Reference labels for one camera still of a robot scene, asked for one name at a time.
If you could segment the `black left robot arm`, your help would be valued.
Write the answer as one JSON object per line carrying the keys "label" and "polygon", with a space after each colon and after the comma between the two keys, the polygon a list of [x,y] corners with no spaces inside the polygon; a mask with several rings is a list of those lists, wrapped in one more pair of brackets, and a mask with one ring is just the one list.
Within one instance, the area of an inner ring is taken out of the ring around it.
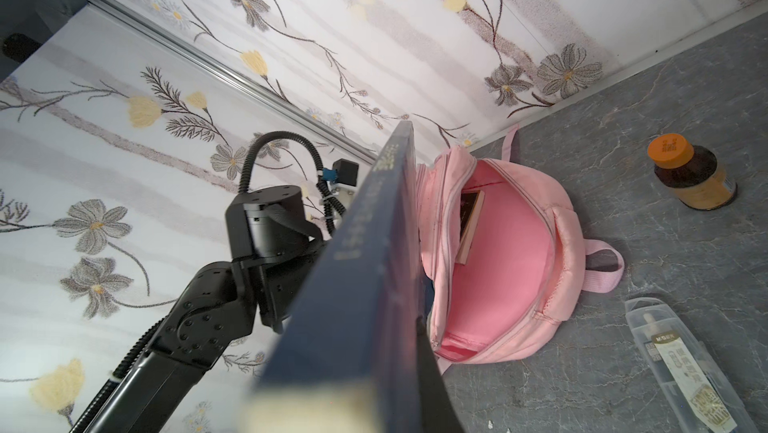
{"label": "black left robot arm", "polygon": [[[277,140],[310,154],[326,228],[305,216],[295,185],[250,188],[259,153]],[[339,159],[324,166],[315,145],[287,131],[262,135],[249,147],[238,193],[225,212],[232,259],[204,266],[169,313],[148,329],[72,426],[74,432],[158,432],[188,392],[234,340],[260,321],[276,333],[326,241],[346,211],[332,186],[356,187],[359,166]]]}

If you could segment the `pink student backpack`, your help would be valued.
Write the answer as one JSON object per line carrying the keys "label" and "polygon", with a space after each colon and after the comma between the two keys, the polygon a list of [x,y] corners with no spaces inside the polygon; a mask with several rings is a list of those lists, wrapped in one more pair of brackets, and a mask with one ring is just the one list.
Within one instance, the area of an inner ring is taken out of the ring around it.
{"label": "pink student backpack", "polygon": [[[454,147],[416,169],[421,261],[434,290],[427,337],[440,370],[531,356],[582,293],[608,293],[624,273],[622,259],[604,271],[587,267],[608,244],[583,235],[565,189],[521,165],[515,148],[509,132],[498,159]],[[475,191],[485,200],[462,265],[460,198]]]}

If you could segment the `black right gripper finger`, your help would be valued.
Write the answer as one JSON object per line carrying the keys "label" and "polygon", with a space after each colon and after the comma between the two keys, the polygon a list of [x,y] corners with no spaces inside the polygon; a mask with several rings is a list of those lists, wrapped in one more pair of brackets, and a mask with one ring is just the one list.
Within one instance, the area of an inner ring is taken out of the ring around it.
{"label": "black right gripper finger", "polygon": [[463,433],[433,354],[425,321],[416,322],[417,373],[422,431]]}

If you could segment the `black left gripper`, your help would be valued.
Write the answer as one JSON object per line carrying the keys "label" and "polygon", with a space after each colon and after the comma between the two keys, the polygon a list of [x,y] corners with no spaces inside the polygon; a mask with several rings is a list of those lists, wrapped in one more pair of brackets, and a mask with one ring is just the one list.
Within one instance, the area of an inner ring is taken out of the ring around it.
{"label": "black left gripper", "polygon": [[290,259],[281,258],[278,262],[258,267],[256,297],[264,326],[277,334],[283,333],[283,323],[291,314],[293,301],[325,245],[326,241],[315,240],[309,243],[306,250]]}

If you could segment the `brown black book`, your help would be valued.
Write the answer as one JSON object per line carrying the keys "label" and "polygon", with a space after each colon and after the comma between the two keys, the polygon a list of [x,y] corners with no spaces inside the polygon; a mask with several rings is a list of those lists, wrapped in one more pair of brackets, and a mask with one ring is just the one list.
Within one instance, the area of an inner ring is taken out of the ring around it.
{"label": "brown black book", "polygon": [[460,241],[455,262],[466,264],[485,200],[483,191],[463,193],[460,198]]}

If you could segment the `blue notebook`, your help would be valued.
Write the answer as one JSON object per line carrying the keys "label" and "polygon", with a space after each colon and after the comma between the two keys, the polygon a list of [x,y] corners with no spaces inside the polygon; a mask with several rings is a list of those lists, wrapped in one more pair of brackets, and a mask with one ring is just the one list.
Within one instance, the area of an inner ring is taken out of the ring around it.
{"label": "blue notebook", "polygon": [[414,128],[397,125],[296,298],[243,432],[418,432]]}

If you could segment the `clear plastic pencil case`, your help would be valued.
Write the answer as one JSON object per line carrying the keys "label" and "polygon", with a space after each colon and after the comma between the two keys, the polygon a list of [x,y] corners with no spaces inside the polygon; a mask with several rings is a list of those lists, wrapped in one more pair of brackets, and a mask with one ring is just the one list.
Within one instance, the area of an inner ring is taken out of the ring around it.
{"label": "clear plastic pencil case", "polygon": [[755,422],[703,343],[660,299],[625,302],[642,358],[684,432],[756,432]]}

